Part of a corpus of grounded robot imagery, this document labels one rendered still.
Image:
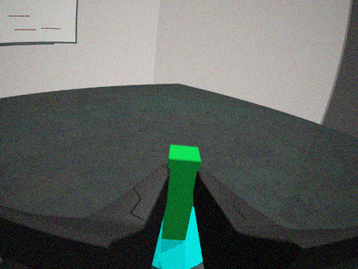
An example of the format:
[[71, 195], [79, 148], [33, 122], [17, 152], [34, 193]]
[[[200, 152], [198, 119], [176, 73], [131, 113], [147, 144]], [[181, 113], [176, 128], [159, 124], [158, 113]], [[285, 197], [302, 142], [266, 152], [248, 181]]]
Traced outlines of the green rectangular post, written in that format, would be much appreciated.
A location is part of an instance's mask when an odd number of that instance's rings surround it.
[[195, 175], [200, 170], [198, 147], [170, 144], [167, 203], [163, 211], [162, 239], [186, 240], [193, 204]]

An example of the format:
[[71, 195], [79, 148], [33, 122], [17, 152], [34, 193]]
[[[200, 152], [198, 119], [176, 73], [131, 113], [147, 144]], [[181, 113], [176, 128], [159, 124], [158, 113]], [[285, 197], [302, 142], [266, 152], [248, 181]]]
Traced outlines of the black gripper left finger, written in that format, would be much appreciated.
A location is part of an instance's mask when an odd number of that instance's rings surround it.
[[167, 203], [162, 164], [89, 217], [54, 217], [0, 205], [0, 257], [33, 269], [150, 269]]

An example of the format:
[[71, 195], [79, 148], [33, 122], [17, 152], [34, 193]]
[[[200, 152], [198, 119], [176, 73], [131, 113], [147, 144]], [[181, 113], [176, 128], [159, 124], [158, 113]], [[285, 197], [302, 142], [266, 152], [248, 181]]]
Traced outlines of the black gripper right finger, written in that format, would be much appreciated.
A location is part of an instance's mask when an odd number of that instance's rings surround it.
[[358, 259], [358, 226], [282, 227], [203, 167], [193, 187], [204, 269], [322, 269]]

